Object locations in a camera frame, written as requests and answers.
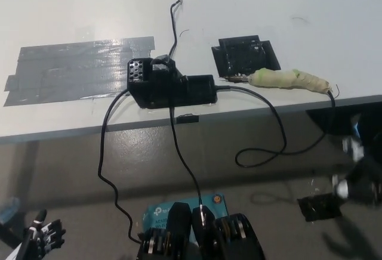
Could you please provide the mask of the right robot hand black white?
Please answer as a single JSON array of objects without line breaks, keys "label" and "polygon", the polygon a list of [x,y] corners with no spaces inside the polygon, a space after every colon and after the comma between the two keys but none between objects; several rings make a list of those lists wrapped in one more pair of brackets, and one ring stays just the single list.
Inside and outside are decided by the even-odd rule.
[{"label": "right robot hand black white", "polygon": [[344,178],[332,178],[333,195],[344,202],[381,206],[381,115],[364,113],[352,129],[342,147],[354,166]]}]

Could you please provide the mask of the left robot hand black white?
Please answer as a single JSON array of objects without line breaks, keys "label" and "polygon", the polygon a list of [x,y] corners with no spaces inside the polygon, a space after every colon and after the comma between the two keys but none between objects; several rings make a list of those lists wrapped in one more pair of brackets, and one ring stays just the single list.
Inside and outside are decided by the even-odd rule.
[{"label": "left robot hand black white", "polygon": [[66,230],[61,220],[57,219],[45,224],[46,216],[46,209],[39,211],[26,230],[20,248],[21,259],[43,259],[52,250],[62,247]]}]

